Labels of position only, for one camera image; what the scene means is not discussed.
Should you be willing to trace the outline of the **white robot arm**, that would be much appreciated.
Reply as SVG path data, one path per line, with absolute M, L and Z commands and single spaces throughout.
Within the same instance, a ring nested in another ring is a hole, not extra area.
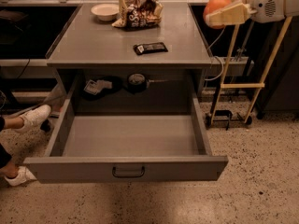
M 268 23 L 298 15 L 299 0 L 209 0 L 203 17 L 207 26 L 219 28 L 249 19 Z

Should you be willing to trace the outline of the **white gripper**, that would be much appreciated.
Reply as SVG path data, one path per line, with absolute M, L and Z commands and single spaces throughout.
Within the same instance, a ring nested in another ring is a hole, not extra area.
M 232 4 L 215 10 L 211 10 L 209 7 L 205 8 L 205 22 L 209 27 L 239 25 L 243 24 L 250 17 L 258 23 L 284 19 L 284 0 L 231 1 L 233 2 Z

